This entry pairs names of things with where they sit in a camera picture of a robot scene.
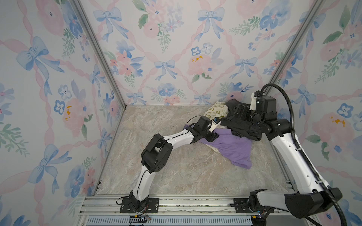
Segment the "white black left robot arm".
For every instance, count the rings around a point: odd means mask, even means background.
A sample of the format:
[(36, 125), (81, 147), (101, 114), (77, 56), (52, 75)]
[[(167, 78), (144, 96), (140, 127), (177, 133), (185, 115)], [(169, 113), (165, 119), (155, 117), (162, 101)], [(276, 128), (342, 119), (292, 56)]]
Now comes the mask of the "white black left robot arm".
[(203, 138), (208, 142), (215, 141), (219, 137), (215, 129), (220, 124), (218, 117), (210, 120), (200, 116), (196, 123), (186, 126), (181, 132), (169, 136), (155, 134), (141, 153), (141, 173), (135, 188), (129, 194), (131, 206), (137, 212), (144, 210), (156, 173), (165, 167), (174, 149), (196, 143)]

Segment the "dark grey cloth garment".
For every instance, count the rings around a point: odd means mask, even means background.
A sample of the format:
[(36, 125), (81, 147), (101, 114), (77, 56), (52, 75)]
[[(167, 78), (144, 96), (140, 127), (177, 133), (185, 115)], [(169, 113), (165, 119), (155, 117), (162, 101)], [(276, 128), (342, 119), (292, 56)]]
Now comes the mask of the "dark grey cloth garment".
[(221, 119), (221, 125), (231, 129), (233, 135), (260, 141), (263, 133), (271, 133), (270, 126), (261, 121), (254, 121), (254, 116), (257, 119), (258, 116), (249, 109), (249, 104), (231, 99), (226, 102), (226, 106), (228, 107), (228, 114)]

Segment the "purple cloth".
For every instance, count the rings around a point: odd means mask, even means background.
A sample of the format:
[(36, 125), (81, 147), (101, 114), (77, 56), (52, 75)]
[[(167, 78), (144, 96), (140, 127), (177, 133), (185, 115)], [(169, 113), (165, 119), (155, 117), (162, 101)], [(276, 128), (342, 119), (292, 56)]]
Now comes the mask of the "purple cloth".
[(213, 142), (208, 142), (202, 138), (200, 142), (205, 145), (217, 149), (225, 158), (229, 159), (233, 165), (250, 169), (252, 140), (246, 137), (239, 137), (232, 134), (231, 129), (215, 129), (215, 133), (219, 135)]

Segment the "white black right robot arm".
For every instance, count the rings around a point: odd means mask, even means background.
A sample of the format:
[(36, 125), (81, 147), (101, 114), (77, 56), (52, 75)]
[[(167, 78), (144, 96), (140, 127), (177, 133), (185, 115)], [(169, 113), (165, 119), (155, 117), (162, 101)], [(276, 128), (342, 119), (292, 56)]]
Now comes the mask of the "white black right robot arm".
[(266, 218), (274, 210), (291, 213), (296, 218), (308, 218), (335, 208), (340, 220), (344, 214), (339, 206), (342, 193), (326, 182), (301, 147), (293, 124), (277, 117), (276, 99), (254, 97), (251, 104), (235, 99), (227, 102), (228, 117), (236, 131), (259, 141), (263, 134), (277, 149), (294, 179), (296, 192), (278, 193), (267, 189), (250, 192), (248, 202), (235, 203), (236, 209), (249, 208)]

